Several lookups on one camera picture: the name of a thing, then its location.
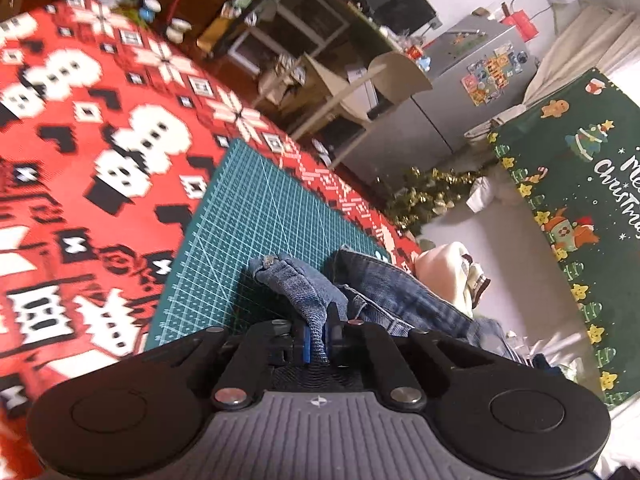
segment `green cutting mat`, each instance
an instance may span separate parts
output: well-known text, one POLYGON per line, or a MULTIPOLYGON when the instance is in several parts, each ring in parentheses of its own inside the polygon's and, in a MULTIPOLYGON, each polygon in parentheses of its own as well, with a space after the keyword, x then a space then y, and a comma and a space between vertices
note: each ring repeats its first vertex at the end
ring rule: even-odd
POLYGON ((341 245, 388 257, 375 241, 241 140, 209 183, 153 318, 146 349, 211 325, 245 332, 279 317, 247 272, 250 258, 285 251, 316 269, 341 245))

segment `fridge magnet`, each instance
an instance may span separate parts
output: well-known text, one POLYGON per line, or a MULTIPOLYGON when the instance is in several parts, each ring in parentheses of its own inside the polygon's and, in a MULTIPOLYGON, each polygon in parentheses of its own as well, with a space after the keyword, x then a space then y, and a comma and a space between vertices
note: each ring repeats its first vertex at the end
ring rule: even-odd
POLYGON ((509 84, 509 80, 502 72, 502 67, 498 62, 497 57, 490 57, 486 60, 486 69, 498 88, 504 88, 509 84))
POLYGON ((511 43, 511 41, 508 41, 504 45, 501 45, 498 48, 494 49, 494 54, 497 57, 503 56, 504 54, 508 54, 510 52, 513 52, 513 43, 511 43))
POLYGON ((475 75, 478 81, 484 81, 489 77, 489 74, 484 66, 484 59, 481 59, 480 61, 476 61, 475 63, 470 64, 468 67, 466 67, 466 70, 470 74, 475 75))
POLYGON ((507 56, 509 57, 509 61, 511 61, 511 64, 513 65, 513 71, 516 74, 522 72, 522 64, 518 61, 515 52, 510 52, 507 54, 507 56))
POLYGON ((465 75, 462 78, 462 86, 465 87, 465 90, 471 93, 473 90, 478 88, 478 79, 473 74, 465 75))
POLYGON ((486 96, 486 93, 483 90, 473 90, 472 92, 469 92, 469 97, 471 97, 471 100, 474 102, 475 106, 480 106, 484 104, 484 98, 486 96))
POLYGON ((511 64, 508 54, 500 54, 500 56, 497 56, 497 60, 498 65, 500 65, 501 68, 507 66, 508 64, 511 64))

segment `black round pad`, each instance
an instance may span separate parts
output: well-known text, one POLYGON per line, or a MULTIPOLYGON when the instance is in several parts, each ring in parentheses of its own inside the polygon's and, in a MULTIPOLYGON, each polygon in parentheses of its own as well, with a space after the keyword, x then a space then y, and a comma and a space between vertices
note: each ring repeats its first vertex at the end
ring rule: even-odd
POLYGON ((46 465, 77 477, 134 476, 196 437, 202 410, 176 369, 113 368, 59 384, 34 405, 28 431, 46 465))
POLYGON ((593 465, 606 444, 606 407, 563 377, 500 364, 452 375, 436 426, 444 444, 485 472, 565 478, 593 465))
POLYGON ((550 395, 531 390, 510 390, 491 401, 495 420, 520 433, 542 433, 562 424, 564 407, 550 395))

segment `beige cloth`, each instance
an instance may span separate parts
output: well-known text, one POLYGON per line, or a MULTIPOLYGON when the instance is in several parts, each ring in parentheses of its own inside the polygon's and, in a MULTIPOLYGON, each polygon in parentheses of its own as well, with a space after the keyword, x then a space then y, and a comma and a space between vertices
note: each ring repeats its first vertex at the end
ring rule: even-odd
POLYGON ((490 282, 460 242, 422 253, 415 260, 415 275, 433 294, 469 317, 490 282))
POLYGON ((589 6, 554 42, 527 87, 529 108, 588 69, 610 76, 640 60, 640 18, 632 12, 589 6))

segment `red box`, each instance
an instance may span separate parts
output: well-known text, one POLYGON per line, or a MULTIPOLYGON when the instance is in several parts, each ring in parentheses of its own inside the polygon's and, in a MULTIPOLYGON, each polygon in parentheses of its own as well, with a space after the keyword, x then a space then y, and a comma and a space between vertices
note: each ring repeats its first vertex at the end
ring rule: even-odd
POLYGON ((536 26, 531 23, 524 10, 517 10, 511 16, 507 16, 500 23, 515 25, 524 41, 529 41, 538 35, 536 26))

